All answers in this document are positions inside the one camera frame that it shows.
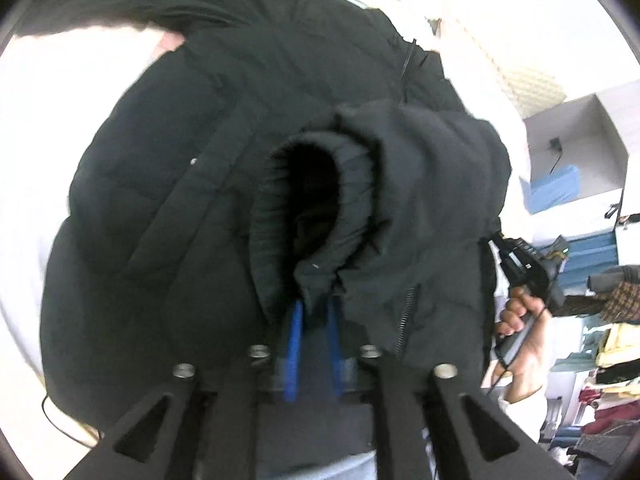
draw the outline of jacket zipper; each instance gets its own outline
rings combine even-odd
[[[402,357],[404,351],[404,344],[406,342],[406,329],[409,323],[409,318],[414,312],[415,306],[415,287],[410,288],[406,292],[406,298],[404,300],[404,308],[402,314],[400,314],[400,321],[398,322],[398,338],[396,338],[396,345],[394,346],[394,353],[396,357]]]

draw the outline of finger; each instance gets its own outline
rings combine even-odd
[[[540,298],[534,298],[533,296],[529,296],[528,294],[523,294],[520,297],[520,302],[534,316],[539,316],[540,313],[542,313],[542,311],[545,309],[544,301],[542,301]]]
[[[529,289],[527,287],[524,287],[524,286],[514,286],[509,291],[509,297],[513,298],[513,299],[518,299],[521,296],[523,296],[524,294],[529,294]]]
[[[513,312],[516,316],[522,317],[527,313],[526,307],[520,300],[509,300],[506,305],[507,310]]]
[[[500,319],[516,332],[519,332],[524,328],[524,323],[520,319],[520,316],[511,310],[503,310],[500,313]]]
[[[515,330],[513,328],[511,328],[508,323],[505,323],[504,321],[500,321],[498,323],[495,324],[495,331],[498,334],[502,334],[502,335],[513,335],[515,333]]]

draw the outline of red clothing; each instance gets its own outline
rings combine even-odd
[[[606,410],[596,410],[596,420],[582,427],[585,434],[597,434],[605,431],[614,420],[637,420],[640,419],[640,400],[614,406]]]
[[[591,390],[590,388],[585,388],[578,395],[578,400],[580,402],[586,402],[589,404],[592,400],[599,399],[602,396],[602,392],[598,390]]]

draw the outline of black cable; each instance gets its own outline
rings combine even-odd
[[[533,331],[536,329],[535,327],[535,323],[538,322],[538,320],[540,319],[540,316],[542,316],[546,311],[548,310],[548,308],[545,307],[540,311],[540,314],[538,314],[536,316],[536,320],[534,322],[534,326],[531,327],[531,330],[529,330],[529,333],[527,333],[526,336],[524,336],[524,341],[522,342],[522,344],[520,345],[520,348],[518,348],[518,351],[516,352],[516,355],[513,356],[513,359],[511,360],[511,362],[509,363],[509,365],[503,370],[503,372],[500,374],[500,377],[498,377],[497,381],[495,381],[494,384],[492,384],[492,386],[489,388],[489,391],[486,393],[488,396],[491,395],[492,391],[495,390],[495,387],[498,385],[498,383],[504,378],[504,376],[507,374],[507,372],[509,371],[509,368],[511,367],[512,364],[514,364],[514,362],[516,362],[516,360],[518,359],[519,355],[520,355],[520,351],[522,350],[523,346],[525,345],[525,343],[527,342],[527,339],[531,336],[531,334],[533,333]]]
[[[551,171],[549,171],[549,174],[552,174],[554,172],[554,169],[556,168],[556,166],[558,165],[558,162],[560,162],[560,159],[562,158],[562,150],[560,150],[560,156],[558,156],[558,160],[556,160],[556,163],[554,164],[554,166],[551,168]]]
[[[70,438],[71,440],[73,440],[75,443],[80,444],[80,446],[84,446],[87,449],[93,449],[93,446],[89,446],[89,444],[83,442],[82,440],[77,439],[74,436],[69,435],[66,431],[62,431],[59,427],[57,427],[53,421],[49,418],[49,415],[47,415],[47,412],[44,409],[44,403],[47,402],[47,399],[49,399],[49,394],[44,396],[44,399],[42,399],[42,403],[40,405],[40,409],[42,410],[42,414],[47,418],[47,420],[49,421],[49,424],[52,425],[54,428],[56,428],[60,433],[62,433],[64,436],[66,436],[67,438]]]

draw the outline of pink fabric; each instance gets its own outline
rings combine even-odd
[[[596,420],[582,427],[585,434],[598,434],[605,431],[614,420],[638,420],[640,419],[640,400],[615,406],[607,410],[597,410]]]

